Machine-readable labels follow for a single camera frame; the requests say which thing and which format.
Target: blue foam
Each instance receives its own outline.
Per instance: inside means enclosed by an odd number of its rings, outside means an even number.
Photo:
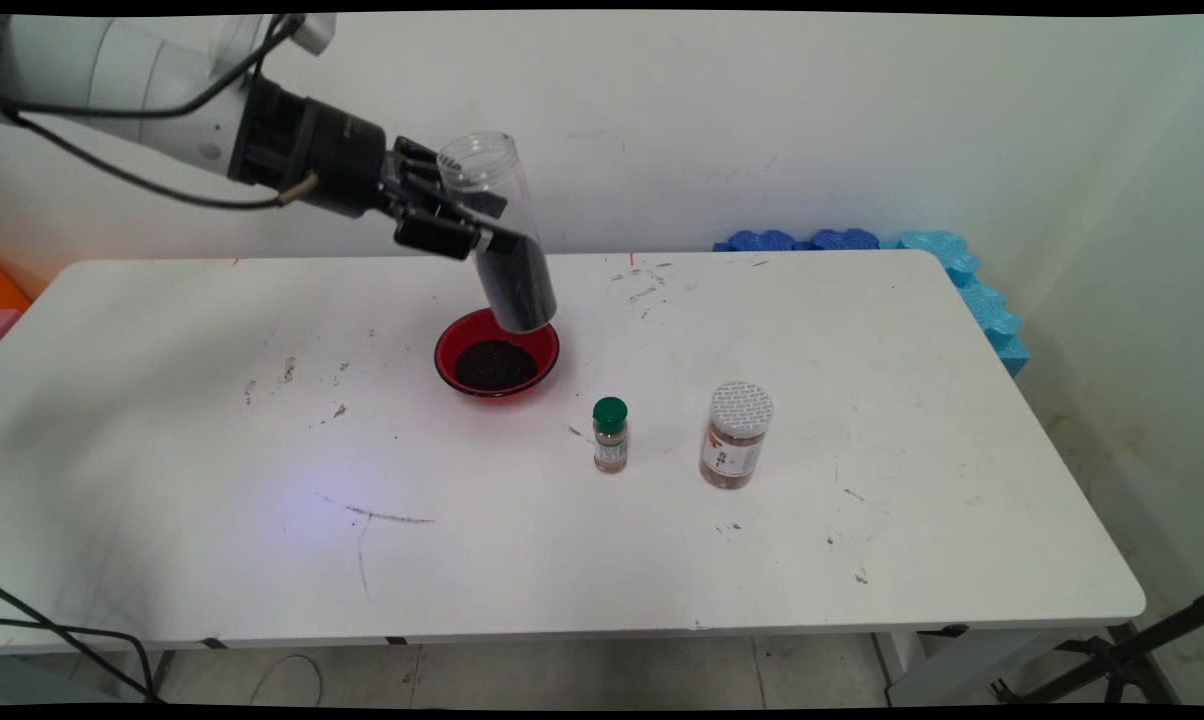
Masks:
[[[838,232],[822,229],[811,236],[813,250],[877,250],[877,235],[858,228]]]
[[[940,259],[944,272],[956,287],[968,287],[976,278],[980,259],[967,252],[967,241],[951,232],[909,231],[895,236],[899,247],[909,250],[927,250]]]
[[[1004,368],[1010,373],[1010,377],[1015,377],[1023,365],[1028,362],[1028,348],[1023,347],[1023,342],[1019,341],[1019,337],[1013,337],[1007,343],[1005,347],[998,350],[998,358],[1003,361]]]
[[[713,243],[713,252],[756,252],[756,250],[795,250],[798,241],[791,234],[780,231],[739,231],[726,242]]]
[[[1021,321],[1019,321],[1019,315],[1007,309],[1003,293],[973,279],[968,287],[960,287],[958,294],[967,302],[968,309],[976,318],[976,323],[980,324],[980,329],[995,350],[1001,350],[1015,338]]]

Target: red bowl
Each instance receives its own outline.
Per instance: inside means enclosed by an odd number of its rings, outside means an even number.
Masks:
[[[529,352],[530,356],[535,358],[535,367],[537,368],[535,378],[519,384],[519,386],[506,389],[477,389],[466,386],[458,380],[455,364],[460,359],[460,354],[476,343],[488,340],[510,342]],[[433,367],[438,370],[442,380],[448,386],[454,386],[458,391],[474,397],[506,397],[525,393],[547,378],[553,365],[557,365],[557,331],[553,329],[551,324],[529,334],[512,334],[496,323],[496,315],[491,312],[491,307],[474,311],[474,313],[462,315],[452,323],[442,337],[438,337],[438,344],[433,348]]]

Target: green cap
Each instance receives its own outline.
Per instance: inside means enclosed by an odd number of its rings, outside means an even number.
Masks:
[[[594,406],[594,420],[598,424],[598,432],[614,433],[624,429],[624,420],[628,418],[628,406],[619,397],[602,397]]]

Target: white lid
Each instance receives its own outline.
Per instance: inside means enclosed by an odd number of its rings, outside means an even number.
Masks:
[[[771,395],[752,383],[730,382],[713,391],[713,424],[734,438],[759,437],[771,426]]]

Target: large spice jar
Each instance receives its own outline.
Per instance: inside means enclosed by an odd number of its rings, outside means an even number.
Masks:
[[[752,383],[730,382],[713,391],[700,474],[713,486],[743,488],[752,478],[774,406]]]

